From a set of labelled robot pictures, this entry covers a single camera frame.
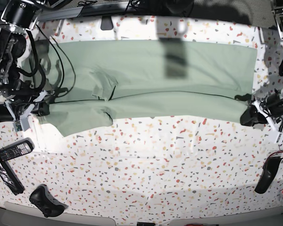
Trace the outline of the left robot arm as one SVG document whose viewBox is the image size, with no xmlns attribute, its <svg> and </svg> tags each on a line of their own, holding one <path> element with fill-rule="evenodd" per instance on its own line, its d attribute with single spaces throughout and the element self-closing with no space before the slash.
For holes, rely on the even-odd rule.
<svg viewBox="0 0 283 226">
<path fill-rule="evenodd" d="M 283 43 L 283 0 L 271 1 L 272 13 L 276 27 Z M 280 54 L 278 75 L 283 79 L 283 52 Z M 236 100 L 247 101 L 247 110 L 240 117 L 240 124 L 253 127 L 257 124 L 268 125 L 271 129 L 268 139 L 280 145 L 283 142 L 283 88 L 277 89 L 265 97 L 259 97 L 259 92 L 236 96 Z"/>
</svg>

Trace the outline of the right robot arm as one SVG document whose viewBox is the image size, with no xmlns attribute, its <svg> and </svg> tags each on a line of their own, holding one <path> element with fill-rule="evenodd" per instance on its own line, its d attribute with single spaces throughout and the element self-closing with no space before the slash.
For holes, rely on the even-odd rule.
<svg viewBox="0 0 283 226">
<path fill-rule="evenodd" d="M 32 35 L 46 3 L 45 0 L 11 0 L 1 15 L 6 26 L 0 30 L 0 94 L 5 98 L 0 104 L 0 122 L 13 122 L 16 131 L 30 128 L 28 116 L 38 113 L 41 102 L 48 95 L 44 90 L 46 75 Z M 30 72 L 17 66 L 17 60 L 26 50 L 26 37 L 34 59 Z"/>
</svg>

